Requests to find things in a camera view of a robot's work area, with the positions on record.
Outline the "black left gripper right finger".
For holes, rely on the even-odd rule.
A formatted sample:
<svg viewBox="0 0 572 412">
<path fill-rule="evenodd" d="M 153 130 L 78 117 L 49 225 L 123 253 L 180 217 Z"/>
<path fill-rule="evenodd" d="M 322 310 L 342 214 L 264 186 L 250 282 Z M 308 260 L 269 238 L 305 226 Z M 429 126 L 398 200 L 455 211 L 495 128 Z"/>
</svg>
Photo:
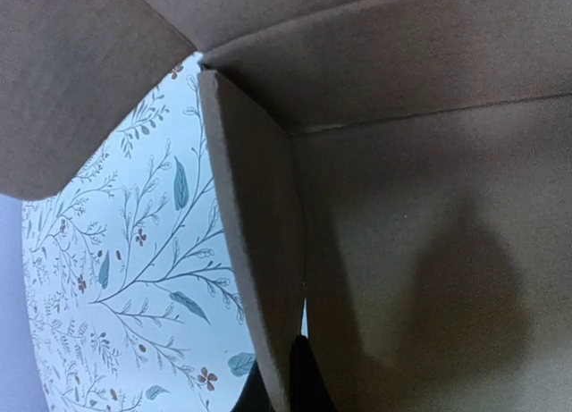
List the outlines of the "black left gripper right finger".
<svg viewBox="0 0 572 412">
<path fill-rule="evenodd" d="M 294 412 L 336 411 L 308 338 L 298 335 L 290 348 L 289 395 Z"/>
</svg>

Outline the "brown cardboard box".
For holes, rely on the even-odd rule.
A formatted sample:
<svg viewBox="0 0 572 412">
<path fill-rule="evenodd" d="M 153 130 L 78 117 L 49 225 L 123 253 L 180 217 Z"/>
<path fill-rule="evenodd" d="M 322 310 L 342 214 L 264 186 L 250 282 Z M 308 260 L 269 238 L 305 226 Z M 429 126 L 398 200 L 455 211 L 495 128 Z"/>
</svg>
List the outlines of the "brown cardboard box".
<svg viewBox="0 0 572 412">
<path fill-rule="evenodd" d="M 2 193 L 192 55 L 268 411 L 570 410 L 571 0 L 1 0 Z"/>
</svg>

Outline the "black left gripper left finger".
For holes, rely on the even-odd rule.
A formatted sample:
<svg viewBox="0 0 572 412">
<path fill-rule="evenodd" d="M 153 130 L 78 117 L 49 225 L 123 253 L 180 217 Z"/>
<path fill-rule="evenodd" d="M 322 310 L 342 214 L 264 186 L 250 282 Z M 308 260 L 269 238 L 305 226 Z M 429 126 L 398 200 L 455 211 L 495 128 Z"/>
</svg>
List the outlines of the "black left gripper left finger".
<svg viewBox="0 0 572 412">
<path fill-rule="evenodd" d="M 268 412 L 268 395 L 257 361 L 250 369 L 245 385 L 234 405 L 234 412 Z"/>
</svg>

